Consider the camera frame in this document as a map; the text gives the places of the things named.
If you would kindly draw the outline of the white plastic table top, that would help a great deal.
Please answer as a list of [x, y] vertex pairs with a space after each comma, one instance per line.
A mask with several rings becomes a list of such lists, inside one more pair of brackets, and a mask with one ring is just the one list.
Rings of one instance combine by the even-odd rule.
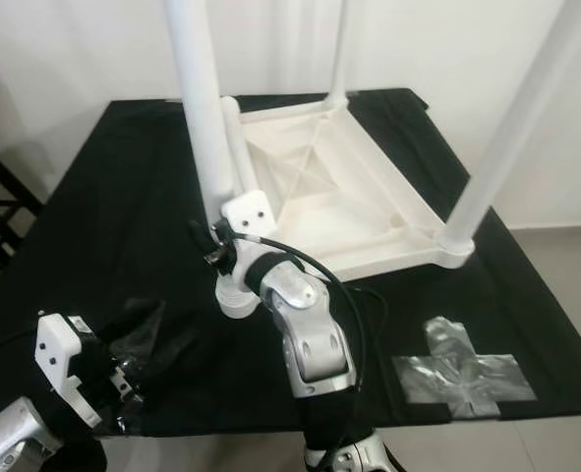
[[[307, 274], [356, 280], [412, 266], [460, 268], [466, 257], [436, 244], [446, 221], [347, 107], [317, 102], [241, 111], [242, 134], [276, 233], [266, 239], [305, 253]], [[215, 300], [240, 319], [256, 305], [230, 275], [218, 274]]]

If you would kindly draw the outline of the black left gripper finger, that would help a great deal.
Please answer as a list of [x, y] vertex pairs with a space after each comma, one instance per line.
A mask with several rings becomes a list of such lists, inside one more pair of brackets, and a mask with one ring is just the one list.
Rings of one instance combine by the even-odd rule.
[[165, 301], [161, 298], [129, 298], [118, 318], [107, 325], [109, 333], [156, 332], [161, 325]]
[[179, 360], [199, 347], [202, 334], [196, 328], [165, 329], [156, 338], [150, 356], [150, 374], [158, 377], [169, 372]]

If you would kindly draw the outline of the black table cloth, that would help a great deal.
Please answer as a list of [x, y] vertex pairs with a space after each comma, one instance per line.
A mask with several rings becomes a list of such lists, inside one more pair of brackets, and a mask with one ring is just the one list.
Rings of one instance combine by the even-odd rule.
[[[202, 212], [181, 104], [114, 100], [0, 275], [0, 410], [44, 378], [4, 338], [32, 342], [39, 312], [110, 324], [129, 298], [167, 302], [167, 318], [199, 329], [163, 383], [147, 387], [137, 435], [294, 432], [300, 421], [281, 337], [267, 311], [219, 311], [215, 273], [192, 242]], [[538, 399], [501, 403], [501, 421], [581, 415], [581, 336], [500, 216], [489, 211], [465, 265], [413, 266], [362, 280], [368, 365], [363, 412], [379, 427], [451, 422], [443, 404], [408, 403], [392, 359], [428, 354], [422, 325], [465, 324], [476, 351], [511, 354]]]

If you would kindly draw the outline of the clear plastic wrap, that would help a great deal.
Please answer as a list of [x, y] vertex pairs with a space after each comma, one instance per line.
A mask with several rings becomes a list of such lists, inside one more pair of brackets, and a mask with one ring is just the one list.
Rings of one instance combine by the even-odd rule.
[[422, 324], [429, 355], [392, 359], [411, 404], [444, 404], [455, 421], [497, 419], [500, 403], [538, 399], [511, 354], [480, 354], [465, 324], [433, 318]]

